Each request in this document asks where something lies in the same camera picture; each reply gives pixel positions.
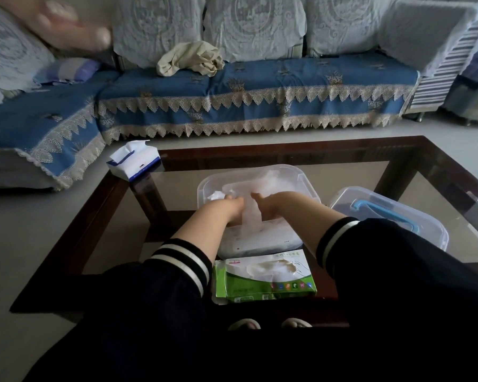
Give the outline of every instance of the wet wipe package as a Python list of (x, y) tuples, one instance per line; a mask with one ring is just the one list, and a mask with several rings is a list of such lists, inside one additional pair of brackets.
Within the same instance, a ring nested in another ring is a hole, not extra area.
[(317, 292), (303, 250), (218, 260), (214, 263), (213, 275), (216, 298), (235, 303)]

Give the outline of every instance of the blue and white tissue package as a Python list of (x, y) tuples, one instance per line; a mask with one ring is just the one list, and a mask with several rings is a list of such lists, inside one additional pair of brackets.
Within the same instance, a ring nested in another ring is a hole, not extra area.
[(145, 170), (161, 160), (157, 148), (147, 146), (148, 141), (130, 141), (113, 153), (108, 168), (114, 176), (131, 182)]

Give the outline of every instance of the purple and white pillow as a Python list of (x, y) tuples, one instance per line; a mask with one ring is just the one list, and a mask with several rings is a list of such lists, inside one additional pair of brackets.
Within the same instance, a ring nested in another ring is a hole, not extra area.
[(100, 67), (100, 62), (83, 57), (58, 60), (40, 70), (33, 81), (39, 84), (85, 83)]

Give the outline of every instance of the blue handle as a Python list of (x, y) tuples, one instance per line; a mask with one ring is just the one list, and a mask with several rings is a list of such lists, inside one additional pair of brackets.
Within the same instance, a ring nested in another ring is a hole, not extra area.
[(416, 234), (419, 233), (419, 226), (414, 224), (411, 220), (409, 220), (408, 218), (405, 218), (404, 216), (398, 213), (393, 212), (392, 210), (386, 209), (385, 207), (381, 205), (374, 204), (373, 202), (366, 201), (365, 199), (359, 199), (357, 201), (354, 201), (354, 203), (350, 205), (350, 207), (354, 209), (355, 211), (358, 211), (363, 206), (370, 208), (371, 210), (376, 212), (379, 216), (383, 218), (387, 218), (388, 220), (395, 221), (397, 223), (409, 224), (412, 227), (411, 232), (414, 232)]

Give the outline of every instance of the coffee table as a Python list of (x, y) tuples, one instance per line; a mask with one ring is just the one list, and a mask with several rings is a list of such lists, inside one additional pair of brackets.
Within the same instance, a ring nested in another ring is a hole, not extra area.
[[(478, 272), (478, 180), (423, 136), (160, 150), (160, 155), (160, 163), (132, 183), (110, 173), (103, 178), (11, 312), (76, 319), (97, 297), (104, 270), (149, 257), (192, 215), (201, 180), (223, 170), (281, 163), (300, 167), (323, 203), (342, 187), (363, 186), (434, 216), (448, 229), (447, 252)], [(136, 220), (127, 221), (130, 216)], [(226, 327), (243, 317), (256, 318), (263, 327), (287, 317), (347, 324), (333, 280), (306, 253), (316, 296), (226, 306), (206, 296), (209, 324)]]

